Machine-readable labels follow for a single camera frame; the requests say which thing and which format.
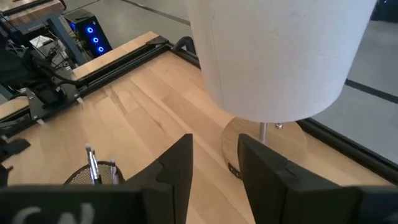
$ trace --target blue led light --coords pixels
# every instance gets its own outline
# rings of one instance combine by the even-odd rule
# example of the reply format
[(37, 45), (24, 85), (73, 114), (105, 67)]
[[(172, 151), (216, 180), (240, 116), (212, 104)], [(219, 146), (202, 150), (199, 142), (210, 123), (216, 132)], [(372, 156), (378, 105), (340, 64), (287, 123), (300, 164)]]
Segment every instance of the blue led light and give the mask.
[(86, 31), (89, 34), (92, 34), (94, 32), (93, 28), (91, 28), (91, 27), (87, 27)]

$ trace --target black metal rail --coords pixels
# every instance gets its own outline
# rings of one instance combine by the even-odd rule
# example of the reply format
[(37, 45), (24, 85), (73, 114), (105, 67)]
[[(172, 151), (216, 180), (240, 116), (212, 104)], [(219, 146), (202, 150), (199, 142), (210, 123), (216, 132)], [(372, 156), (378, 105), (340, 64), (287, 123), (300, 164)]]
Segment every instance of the black metal rail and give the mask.
[[(173, 47), (169, 41), (161, 36), (158, 36), (148, 43), (139, 47), (138, 49), (126, 54), (125, 56), (102, 66), (94, 72), (89, 73), (83, 78), (77, 80), (79, 85), (79, 95), (84, 97), (94, 92), (95, 90), (105, 86), (109, 82), (123, 76), (127, 72), (139, 67), (140, 65), (150, 61), (158, 55), (170, 50)], [(46, 117), (41, 119), (49, 119), (59, 113), (60, 111), (70, 107), (76, 103), (71, 101), (65, 103), (58, 108), (54, 108)], [(0, 132), (1, 135), (6, 137), (14, 136), (21, 131), (33, 126), (36, 122), (30, 115), (30, 108), (25, 106), (24, 108), (0, 119)]]

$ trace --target lamp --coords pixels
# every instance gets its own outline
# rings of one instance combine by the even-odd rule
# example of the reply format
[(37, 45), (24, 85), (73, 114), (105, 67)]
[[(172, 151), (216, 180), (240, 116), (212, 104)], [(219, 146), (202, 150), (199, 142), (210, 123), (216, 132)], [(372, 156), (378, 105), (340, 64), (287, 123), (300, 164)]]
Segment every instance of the lamp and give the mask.
[(279, 152), (298, 150), (290, 142), (305, 150), (296, 123), (279, 133), (266, 124), (313, 116), (337, 99), (375, 3), (187, 0), (206, 89), (236, 116), (222, 136), (231, 170), (239, 133)]

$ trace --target lamp base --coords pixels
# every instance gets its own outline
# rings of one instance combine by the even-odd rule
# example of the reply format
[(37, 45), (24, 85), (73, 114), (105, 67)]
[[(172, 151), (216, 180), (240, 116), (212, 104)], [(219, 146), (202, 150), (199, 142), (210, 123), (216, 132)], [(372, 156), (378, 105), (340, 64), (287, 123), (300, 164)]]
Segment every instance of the lamp base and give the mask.
[[(239, 179), (241, 179), (241, 173), (238, 161), (238, 136), (247, 134), (254, 139), (259, 139), (259, 130), (260, 123), (242, 118), (233, 118), (224, 128), (221, 136), (221, 150), (228, 169)], [(307, 151), (307, 138), (296, 122), (284, 123), (283, 128), (280, 129), (269, 123), (266, 146), (289, 160), (296, 160), (306, 155), (304, 152)]]

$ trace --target wooden tabletop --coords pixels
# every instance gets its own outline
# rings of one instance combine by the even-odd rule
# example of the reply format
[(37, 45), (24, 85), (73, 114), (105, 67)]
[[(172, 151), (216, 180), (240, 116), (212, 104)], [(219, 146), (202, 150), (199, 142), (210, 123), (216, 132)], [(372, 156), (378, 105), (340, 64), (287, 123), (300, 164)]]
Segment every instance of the wooden tabletop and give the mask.
[[(82, 76), (155, 37), (149, 33), (77, 68)], [(10, 184), (61, 184), (87, 163), (85, 144), (98, 160), (112, 157), (129, 178), (185, 133), (194, 137), (194, 172), (187, 223), (254, 223), (243, 183), (232, 175), (220, 144), (232, 116), (207, 95), (200, 70), (166, 52), (18, 137), (31, 147), (3, 165)], [(311, 164), (301, 164), (340, 185), (389, 183), (306, 134)]]
[[(14, 9), (16, 7), (28, 4), (35, 0), (19, 0), (13, 2), (12, 0), (0, 0), (0, 11), (6, 11), (9, 9)], [(43, 3), (36, 7), (32, 7), (22, 12), (10, 15), (7, 20), (14, 26), (19, 26), (28, 22), (32, 22), (41, 17), (45, 17), (54, 12), (62, 12), (63, 5), (59, 0), (52, 0), (50, 2)]]

